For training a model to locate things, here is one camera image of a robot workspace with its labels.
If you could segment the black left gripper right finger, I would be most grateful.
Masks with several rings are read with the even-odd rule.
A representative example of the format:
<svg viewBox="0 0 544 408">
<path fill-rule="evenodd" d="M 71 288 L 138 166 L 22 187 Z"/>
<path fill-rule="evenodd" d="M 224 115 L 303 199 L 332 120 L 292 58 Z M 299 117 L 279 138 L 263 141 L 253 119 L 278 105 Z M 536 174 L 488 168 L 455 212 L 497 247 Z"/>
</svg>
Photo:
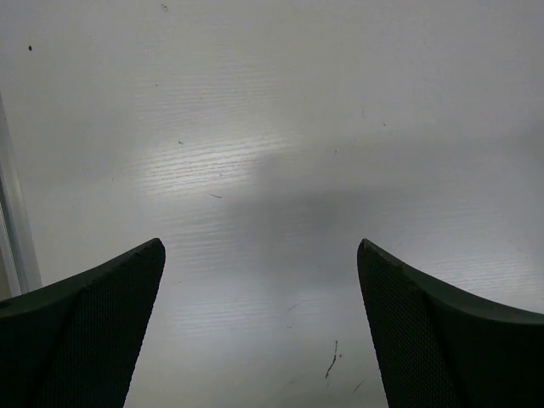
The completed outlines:
<svg viewBox="0 0 544 408">
<path fill-rule="evenodd" d="M 541 407 L 543 316 L 427 275 L 364 239 L 357 268 L 390 407 Z"/>
</svg>

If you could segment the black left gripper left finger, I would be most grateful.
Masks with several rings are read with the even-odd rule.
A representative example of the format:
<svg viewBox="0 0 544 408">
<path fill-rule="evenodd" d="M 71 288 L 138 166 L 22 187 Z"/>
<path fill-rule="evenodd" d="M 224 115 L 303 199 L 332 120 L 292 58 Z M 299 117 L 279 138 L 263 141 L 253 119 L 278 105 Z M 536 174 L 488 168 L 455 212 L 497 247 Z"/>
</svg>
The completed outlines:
<svg viewBox="0 0 544 408">
<path fill-rule="evenodd" d="M 122 407 L 165 266 L 154 238 L 1 302 L 3 407 Z"/>
</svg>

